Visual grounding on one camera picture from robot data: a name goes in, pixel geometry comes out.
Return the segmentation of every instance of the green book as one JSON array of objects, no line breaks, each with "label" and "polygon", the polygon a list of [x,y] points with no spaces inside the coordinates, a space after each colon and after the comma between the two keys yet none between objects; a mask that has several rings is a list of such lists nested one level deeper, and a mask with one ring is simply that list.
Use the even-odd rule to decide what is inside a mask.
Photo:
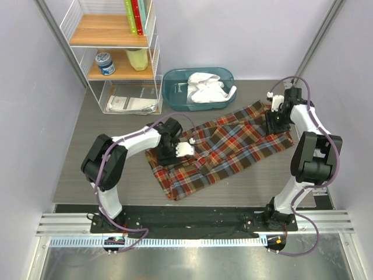
[{"label": "green book", "polygon": [[135,22],[135,17],[133,15],[131,0],[124,0],[124,5],[127,11],[129,29],[131,30],[132,34],[137,35],[138,30],[136,28],[136,22]]}]

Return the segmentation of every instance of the red book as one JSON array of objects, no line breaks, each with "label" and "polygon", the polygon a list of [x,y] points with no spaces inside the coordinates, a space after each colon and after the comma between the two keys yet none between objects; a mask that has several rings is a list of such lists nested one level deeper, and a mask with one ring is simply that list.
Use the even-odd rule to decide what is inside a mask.
[{"label": "red book", "polygon": [[138,30],[138,35],[144,35],[144,31],[142,30],[138,0],[131,0],[131,3],[132,3],[133,15],[135,16],[135,23],[136,23],[136,28]]}]

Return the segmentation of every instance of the blue and white can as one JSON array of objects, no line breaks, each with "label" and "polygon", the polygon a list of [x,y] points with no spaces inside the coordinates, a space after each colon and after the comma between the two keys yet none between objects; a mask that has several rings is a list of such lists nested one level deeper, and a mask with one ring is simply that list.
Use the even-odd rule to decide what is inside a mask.
[{"label": "blue and white can", "polygon": [[103,75],[111,75],[115,72],[114,64],[108,52],[101,52],[96,55],[96,63]]}]

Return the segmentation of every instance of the teal book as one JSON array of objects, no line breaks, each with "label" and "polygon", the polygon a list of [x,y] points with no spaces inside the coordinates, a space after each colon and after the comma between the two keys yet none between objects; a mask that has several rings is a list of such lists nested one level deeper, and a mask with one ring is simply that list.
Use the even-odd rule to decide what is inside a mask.
[{"label": "teal book", "polygon": [[132,34],[137,35],[138,30],[136,28],[136,22],[135,17],[133,15],[131,0],[124,0],[124,5],[126,7],[129,29],[131,30]]},{"label": "teal book", "polygon": [[146,17],[147,17],[147,14],[149,13],[149,9],[150,9],[149,5],[151,1],[152,0],[138,0],[141,24],[142,24],[142,29],[144,31],[144,34],[146,33],[145,32]]}]

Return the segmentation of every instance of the yellow cup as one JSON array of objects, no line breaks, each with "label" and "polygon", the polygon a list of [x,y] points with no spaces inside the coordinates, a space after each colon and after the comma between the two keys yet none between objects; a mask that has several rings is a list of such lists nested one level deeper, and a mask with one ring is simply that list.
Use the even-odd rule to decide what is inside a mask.
[{"label": "yellow cup", "polygon": [[129,63],[136,71],[144,71],[147,67],[147,48],[127,48]]}]

